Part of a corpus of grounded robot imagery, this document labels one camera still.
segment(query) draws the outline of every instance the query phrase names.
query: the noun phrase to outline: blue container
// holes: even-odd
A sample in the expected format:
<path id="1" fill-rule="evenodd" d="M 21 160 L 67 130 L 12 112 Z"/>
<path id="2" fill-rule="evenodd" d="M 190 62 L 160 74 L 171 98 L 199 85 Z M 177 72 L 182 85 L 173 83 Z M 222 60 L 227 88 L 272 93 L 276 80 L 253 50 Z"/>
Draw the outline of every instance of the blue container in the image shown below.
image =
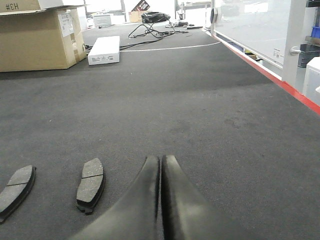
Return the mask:
<path id="1" fill-rule="evenodd" d="M 320 39 L 320 27 L 313 26 L 312 28 L 311 37 Z"/>

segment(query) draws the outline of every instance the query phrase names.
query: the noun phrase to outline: label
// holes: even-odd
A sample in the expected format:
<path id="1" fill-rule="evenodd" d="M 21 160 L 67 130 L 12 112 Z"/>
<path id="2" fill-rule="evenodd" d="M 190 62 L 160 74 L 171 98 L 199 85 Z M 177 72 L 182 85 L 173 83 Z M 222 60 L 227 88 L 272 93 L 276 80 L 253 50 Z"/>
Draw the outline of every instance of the label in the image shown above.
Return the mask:
<path id="1" fill-rule="evenodd" d="M 92 62 L 100 62 L 100 61 L 112 61 L 114 59 L 114 56 L 102 56 L 102 57 L 92 57 Z"/>
<path id="2" fill-rule="evenodd" d="M 70 12 L 59 13 L 58 19 L 63 37 L 74 33 L 74 26 L 72 25 Z"/>
<path id="3" fill-rule="evenodd" d="M 276 49 L 276 48 L 274 48 L 273 49 L 273 56 L 275 57 L 275 58 L 284 58 L 285 56 L 283 56 L 283 55 L 281 55 L 281 53 L 280 53 L 281 51 L 279 50 L 279 49 Z"/>
<path id="4" fill-rule="evenodd" d="M 19 11 L 18 3 L 8 3 L 5 5 L 7 11 Z"/>

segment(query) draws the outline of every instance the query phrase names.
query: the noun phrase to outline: red stripe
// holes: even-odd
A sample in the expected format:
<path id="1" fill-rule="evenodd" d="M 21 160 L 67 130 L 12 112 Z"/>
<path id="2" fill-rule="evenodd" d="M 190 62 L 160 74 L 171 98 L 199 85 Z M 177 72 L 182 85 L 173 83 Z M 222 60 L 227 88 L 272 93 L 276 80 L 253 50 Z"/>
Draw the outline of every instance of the red stripe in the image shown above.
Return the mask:
<path id="1" fill-rule="evenodd" d="M 232 52 L 234 52 L 238 57 L 243 59 L 246 63 L 248 63 L 250 66 L 252 66 L 254 69 L 259 71 L 261 74 L 266 76 L 268 79 L 270 79 L 272 82 L 274 82 L 276 85 L 278 85 L 280 88 L 284 89 L 287 93 L 291 94 L 293 97 L 298 99 L 301 103 L 306 105 L 308 108 L 310 108 L 312 111 L 320 115 L 320 106 L 311 101 L 309 98 L 306 96 L 302 95 L 300 92 L 298 92 L 294 87 L 289 85 L 286 81 L 281 81 L 279 78 L 276 76 L 272 75 L 265 69 L 259 66 L 258 63 L 252 62 L 251 59 L 249 59 L 248 56 L 241 54 L 234 50 L 228 43 L 222 42 L 227 48 L 229 48 Z"/>

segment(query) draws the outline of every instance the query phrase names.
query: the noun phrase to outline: shelf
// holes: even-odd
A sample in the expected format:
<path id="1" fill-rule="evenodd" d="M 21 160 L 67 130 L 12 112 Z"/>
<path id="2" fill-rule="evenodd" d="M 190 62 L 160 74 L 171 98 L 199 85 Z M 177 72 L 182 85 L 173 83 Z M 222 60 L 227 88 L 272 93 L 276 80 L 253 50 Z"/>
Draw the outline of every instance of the shelf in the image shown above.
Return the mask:
<path id="1" fill-rule="evenodd" d="M 306 36 L 305 40 L 313 45 L 320 46 L 320 38 L 312 37 L 312 36 Z"/>
<path id="2" fill-rule="evenodd" d="M 307 8 L 313 8 L 313 7 L 320 7 L 320 0 L 308 0 L 306 2 L 306 7 Z"/>

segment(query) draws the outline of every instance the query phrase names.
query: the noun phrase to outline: black bag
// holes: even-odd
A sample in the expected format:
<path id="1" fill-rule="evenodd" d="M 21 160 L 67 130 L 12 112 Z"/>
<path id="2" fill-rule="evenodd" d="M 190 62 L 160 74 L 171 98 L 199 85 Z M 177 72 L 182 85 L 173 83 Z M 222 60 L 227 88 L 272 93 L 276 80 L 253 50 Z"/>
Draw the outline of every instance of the black bag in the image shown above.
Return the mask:
<path id="1" fill-rule="evenodd" d="M 143 23 L 155 23 L 155 22 L 165 22 L 170 19 L 168 14 L 158 12 L 158 11 L 150 11 L 145 12 L 141 15 Z"/>

